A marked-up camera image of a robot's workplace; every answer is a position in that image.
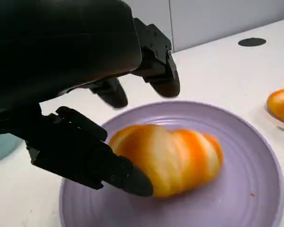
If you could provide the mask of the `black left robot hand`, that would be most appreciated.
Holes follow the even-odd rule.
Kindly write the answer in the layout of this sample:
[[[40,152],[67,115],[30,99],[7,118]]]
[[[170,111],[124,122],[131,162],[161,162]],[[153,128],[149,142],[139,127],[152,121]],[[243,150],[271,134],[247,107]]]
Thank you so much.
[[[43,170],[95,190],[106,182],[151,197],[147,175],[112,152],[105,129],[65,106],[43,115],[40,103],[87,88],[123,108],[128,100],[118,78],[127,74],[176,97],[171,49],[121,0],[0,0],[0,134],[23,139],[31,163]]]

